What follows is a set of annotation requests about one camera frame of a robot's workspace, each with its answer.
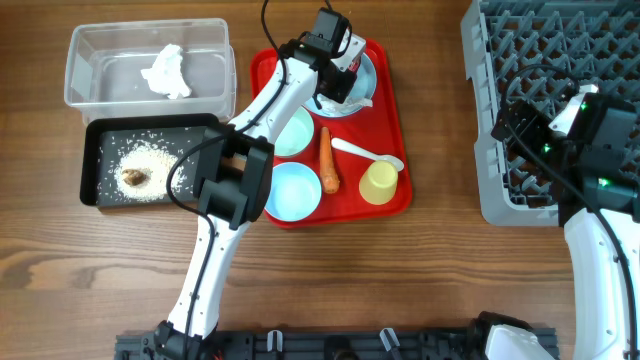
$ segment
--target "white bowl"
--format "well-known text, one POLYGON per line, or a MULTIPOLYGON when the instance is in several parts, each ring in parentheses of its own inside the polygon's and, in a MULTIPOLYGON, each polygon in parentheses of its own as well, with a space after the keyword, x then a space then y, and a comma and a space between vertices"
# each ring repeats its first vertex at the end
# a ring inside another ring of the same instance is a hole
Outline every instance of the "white bowl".
POLYGON ((313 119, 302 106, 296 110, 276 140, 275 155, 292 157, 307 148, 313 138, 313 119))
POLYGON ((264 209, 278 220, 300 221, 316 210, 321 196, 320 179, 313 170, 296 162, 283 163, 273 168, 264 209))

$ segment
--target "green led light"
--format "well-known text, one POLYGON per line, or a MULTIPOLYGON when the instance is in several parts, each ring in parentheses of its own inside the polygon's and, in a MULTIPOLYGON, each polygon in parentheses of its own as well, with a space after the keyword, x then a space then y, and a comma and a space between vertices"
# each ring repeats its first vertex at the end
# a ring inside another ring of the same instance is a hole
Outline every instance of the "green led light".
POLYGON ((607 187, 609 185, 611 185, 611 181, 604 179, 604 178, 600 178, 598 179, 598 185, 602 186, 602 187, 607 187))

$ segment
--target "red tray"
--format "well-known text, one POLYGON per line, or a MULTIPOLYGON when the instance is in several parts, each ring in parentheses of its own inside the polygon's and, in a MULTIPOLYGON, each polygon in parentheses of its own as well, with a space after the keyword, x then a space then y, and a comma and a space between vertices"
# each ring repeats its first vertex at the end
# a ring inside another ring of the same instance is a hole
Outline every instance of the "red tray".
MULTIPOLYGON (((340 177, 340 190, 332 195, 322 194, 320 205, 306 219, 296 222, 283 222, 273 218, 265 211, 265 216, 282 228, 299 228, 310 225, 329 224, 342 221, 392 216, 404 211, 411 203, 413 190, 409 178, 407 157, 404 152, 402 130, 398 121, 396 100, 389 76, 389 65, 384 49, 367 39, 366 54, 376 69, 378 84, 373 95, 373 108, 364 108, 353 115, 330 119, 311 112, 315 124, 315 133, 309 146, 293 158, 275 158, 275 165, 283 162, 299 162, 319 173, 320 129, 329 128, 332 137, 339 137, 376 154, 397 156, 405 163, 398 174, 398 189, 394 198, 387 204, 376 206, 364 201, 360 196, 360 178, 372 161, 333 150, 333 161, 340 177)), ((276 66, 276 52, 273 49, 259 52, 251 62, 251 90, 255 98, 267 84, 276 66)))

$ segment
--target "white spoon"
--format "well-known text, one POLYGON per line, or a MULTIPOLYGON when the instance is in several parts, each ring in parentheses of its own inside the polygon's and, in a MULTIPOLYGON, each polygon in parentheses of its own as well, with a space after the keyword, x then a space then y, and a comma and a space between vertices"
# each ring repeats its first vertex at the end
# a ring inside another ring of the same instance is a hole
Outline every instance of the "white spoon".
POLYGON ((344 152, 348 152, 350 154, 354 154, 354 155, 358 155, 358 156, 362 156, 362 157, 366 157, 367 159, 371 159, 374 161, 377 160, 386 160, 388 162, 390 162, 391 164, 393 164, 393 166, 396 167, 396 169, 398 169, 398 171, 402 171, 404 169, 404 163, 402 162, 402 160, 398 159, 395 156, 391 156, 391 155, 376 155, 370 151, 367 151, 361 147, 355 146, 349 142, 346 142, 342 139, 338 139, 338 138, 333 138, 331 139, 331 146, 334 149, 338 149, 338 150, 342 150, 344 152))

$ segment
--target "metal bowl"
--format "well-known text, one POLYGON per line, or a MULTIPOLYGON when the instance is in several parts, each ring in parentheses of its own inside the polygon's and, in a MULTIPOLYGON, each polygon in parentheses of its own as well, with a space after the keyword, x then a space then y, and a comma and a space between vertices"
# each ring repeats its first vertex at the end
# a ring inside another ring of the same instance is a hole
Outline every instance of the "metal bowl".
MULTIPOLYGON (((378 76, 376 75, 376 69, 373 66, 373 62, 366 54, 362 54, 360 68, 358 68, 357 75, 358 78, 356 79, 356 83, 353 85, 353 89, 351 89, 351 93, 349 93, 349 98, 372 99, 373 94, 376 91, 378 76)), ((318 99, 322 98, 324 98, 322 95, 318 95, 318 99)), ((345 108, 345 111, 328 112, 318 109, 313 99, 307 100, 303 106, 312 113, 326 118, 341 118, 353 115, 363 108, 362 105, 354 105, 353 107, 345 108)))

